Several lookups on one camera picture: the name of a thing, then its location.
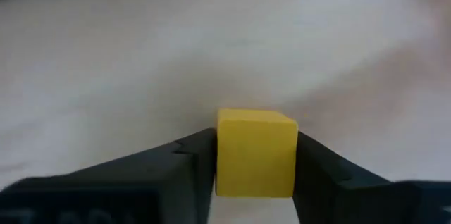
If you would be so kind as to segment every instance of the wooden block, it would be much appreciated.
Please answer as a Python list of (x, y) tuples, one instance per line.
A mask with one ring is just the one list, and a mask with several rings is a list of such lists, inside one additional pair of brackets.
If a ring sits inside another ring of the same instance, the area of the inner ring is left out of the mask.
[(275, 111), (221, 109), (216, 193), (228, 197), (291, 197), (297, 123)]

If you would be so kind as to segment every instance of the yellow cube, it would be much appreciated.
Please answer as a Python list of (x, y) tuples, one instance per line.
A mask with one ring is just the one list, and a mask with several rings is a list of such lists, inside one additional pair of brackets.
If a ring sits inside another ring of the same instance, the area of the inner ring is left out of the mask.
[(297, 123), (276, 111), (221, 109), (216, 193), (228, 197), (291, 197)]

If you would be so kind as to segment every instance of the cube face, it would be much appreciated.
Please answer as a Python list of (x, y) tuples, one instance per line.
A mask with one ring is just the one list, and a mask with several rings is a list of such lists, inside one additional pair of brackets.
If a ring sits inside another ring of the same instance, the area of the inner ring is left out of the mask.
[(275, 111), (221, 110), (216, 193), (228, 197), (291, 197), (297, 124)]

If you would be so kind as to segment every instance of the white table surface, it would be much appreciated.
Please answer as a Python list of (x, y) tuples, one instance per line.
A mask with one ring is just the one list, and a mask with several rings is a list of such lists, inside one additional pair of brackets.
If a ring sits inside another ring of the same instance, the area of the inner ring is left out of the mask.
[[(0, 185), (275, 109), (391, 180), (451, 180), (451, 0), (0, 0)], [(296, 223), (214, 198), (212, 223)]]

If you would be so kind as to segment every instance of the black device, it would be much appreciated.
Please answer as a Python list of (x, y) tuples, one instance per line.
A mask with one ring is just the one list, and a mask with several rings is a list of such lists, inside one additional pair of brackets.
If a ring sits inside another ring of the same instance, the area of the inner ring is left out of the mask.
[[(206, 224), (216, 130), (0, 193), (0, 224)], [(451, 183), (390, 182), (299, 132), (293, 201), (302, 224), (445, 224)]]

